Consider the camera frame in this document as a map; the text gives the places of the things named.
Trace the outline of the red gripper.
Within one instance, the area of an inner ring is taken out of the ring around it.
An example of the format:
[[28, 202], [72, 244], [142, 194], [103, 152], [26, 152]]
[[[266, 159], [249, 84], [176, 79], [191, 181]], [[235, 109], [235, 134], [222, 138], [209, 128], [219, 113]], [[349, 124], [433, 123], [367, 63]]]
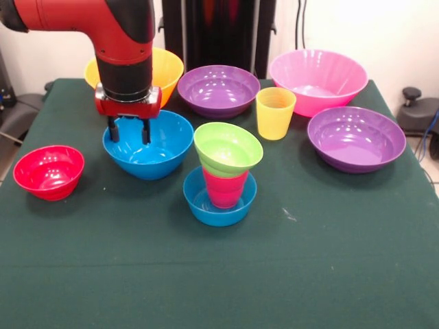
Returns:
[[95, 88], [95, 106], [98, 113], [107, 116], [108, 131], [112, 142], [119, 142], [119, 129], [116, 124], [117, 117], [137, 117], [142, 119], [143, 144], [151, 142], [150, 120], [155, 119], [161, 109], [162, 90], [152, 86], [146, 97], [138, 101], [115, 101], [106, 95], [100, 82]]

